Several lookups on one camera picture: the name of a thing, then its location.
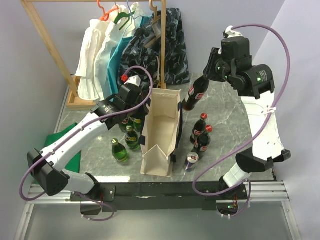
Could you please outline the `green glass bottle yellow label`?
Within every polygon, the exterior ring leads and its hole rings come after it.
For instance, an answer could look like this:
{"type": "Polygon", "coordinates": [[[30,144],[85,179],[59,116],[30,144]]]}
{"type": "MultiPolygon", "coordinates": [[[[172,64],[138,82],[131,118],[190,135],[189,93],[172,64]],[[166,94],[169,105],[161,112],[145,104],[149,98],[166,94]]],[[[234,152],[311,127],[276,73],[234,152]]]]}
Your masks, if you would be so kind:
{"type": "Polygon", "coordinates": [[[133,128],[136,132],[140,133],[142,130],[143,118],[141,117],[131,117],[133,128]]]}

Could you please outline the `dark cola bottle red cap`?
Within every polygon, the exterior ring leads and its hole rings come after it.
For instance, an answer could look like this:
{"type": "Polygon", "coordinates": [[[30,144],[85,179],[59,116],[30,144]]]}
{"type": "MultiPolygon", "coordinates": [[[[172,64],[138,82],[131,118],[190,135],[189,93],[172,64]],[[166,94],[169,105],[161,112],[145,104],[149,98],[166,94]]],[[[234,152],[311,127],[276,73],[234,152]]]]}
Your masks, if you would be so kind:
{"type": "Polygon", "coordinates": [[[189,88],[186,97],[182,101],[183,109],[191,111],[196,104],[203,98],[208,90],[210,81],[204,76],[199,77],[189,88]]]}

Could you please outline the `beige canvas tote bag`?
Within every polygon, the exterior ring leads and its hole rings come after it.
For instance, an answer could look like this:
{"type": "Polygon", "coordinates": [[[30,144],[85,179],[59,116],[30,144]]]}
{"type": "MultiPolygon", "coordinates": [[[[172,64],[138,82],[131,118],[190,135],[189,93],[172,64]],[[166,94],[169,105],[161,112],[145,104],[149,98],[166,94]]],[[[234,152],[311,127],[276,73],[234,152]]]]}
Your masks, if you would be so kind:
{"type": "Polygon", "coordinates": [[[146,107],[148,115],[139,139],[142,151],[140,173],[170,178],[183,131],[181,91],[153,89],[146,107]]]}

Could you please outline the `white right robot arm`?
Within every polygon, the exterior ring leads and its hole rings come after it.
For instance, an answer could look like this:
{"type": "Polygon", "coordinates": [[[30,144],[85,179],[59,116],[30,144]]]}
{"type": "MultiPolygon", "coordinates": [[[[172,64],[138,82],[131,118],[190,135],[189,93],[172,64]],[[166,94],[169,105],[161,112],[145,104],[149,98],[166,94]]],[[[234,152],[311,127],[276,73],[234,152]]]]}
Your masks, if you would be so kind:
{"type": "Polygon", "coordinates": [[[276,119],[275,82],[273,72],[266,64],[253,65],[250,41],[243,36],[225,38],[221,48],[213,48],[204,76],[211,81],[227,82],[237,91],[245,106],[251,135],[252,147],[244,147],[235,155],[236,163],[222,177],[220,196],[231,199],[236,185],[252,173],[265,172],[274,163],[291,157],[279,136],[276,119]]]}

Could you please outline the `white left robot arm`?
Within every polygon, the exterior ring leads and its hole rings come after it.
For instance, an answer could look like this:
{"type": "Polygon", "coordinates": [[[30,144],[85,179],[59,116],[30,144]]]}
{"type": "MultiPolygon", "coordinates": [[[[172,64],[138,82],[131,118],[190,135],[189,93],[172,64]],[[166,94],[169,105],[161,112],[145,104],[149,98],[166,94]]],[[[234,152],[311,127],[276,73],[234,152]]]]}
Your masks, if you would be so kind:
{"type": "Polygon", "coordinates": [[[43,148],[31,150],[27,160],[31,176],[48,196],[63,190],[81,193],[88,201],[100,195],[100,183],[89,173],[66,170],[66,165],[90,141],[120,124],[137,112],[146,113],[146,101],[137,76],[128,79],[117,94],[111,95],[96,106],[66,135],[43,148]]]}

